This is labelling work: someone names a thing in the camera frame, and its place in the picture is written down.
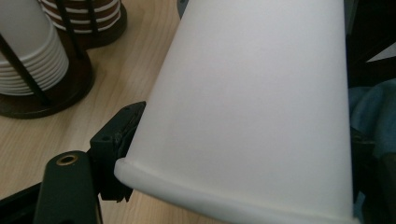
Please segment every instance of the table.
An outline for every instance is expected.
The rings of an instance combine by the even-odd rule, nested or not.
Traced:
[[[0,117],[0,199],[41,181],[46,163],[86,151],[90,139],[123,106],[149,98],[179,23],[175,0],[123,0],[128,27],[115,43],[90,49],[90,93],[42,119]],[[101,202],[105,223],[220,223],[135,191],[131,200]]]

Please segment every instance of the stack of white cups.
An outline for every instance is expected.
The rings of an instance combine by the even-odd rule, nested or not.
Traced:
[[[64,47],[50,19],[36,1],[3,0],[0,34],[41,90],[52,88],[66,74],[69,61]],[[33,94],[3,54],[0,54],[0,93]]]

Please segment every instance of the blue cloth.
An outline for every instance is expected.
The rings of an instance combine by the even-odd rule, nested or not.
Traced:
[[[350,126],[375,141],[374,155],[396,152],[396,79],[349,89]]]

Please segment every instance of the wooden table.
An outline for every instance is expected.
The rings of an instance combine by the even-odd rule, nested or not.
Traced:
[[[149,98],[179,23],[175,0],[123,0],[128,27],[115,43],[88,50],[90,93],[43,119],[0,117],[0,199],[41,181],[54,156],[89,149],[123,106]],[[128,203],[101,202],[105,223],[219,223],[135,191]]]

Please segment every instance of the stacked cup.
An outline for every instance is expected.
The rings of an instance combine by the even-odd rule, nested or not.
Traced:
[[[69,61],[64,47],[36,1],[3,0],[0,33],[41,90],[52,88],[66,74]],[[0,93],[33,94],[3,54],[0,54]]]
[[[55,0],[39,0],[43,10],[52,19],[53,24],[65,30],[61,14]],[[120,19],[120,0],[95,0],[92,1],[98,31],[111,28]],[[73,24],[76,34],[92,33],[91,17],[85,0],[65,0],[64,6]]]

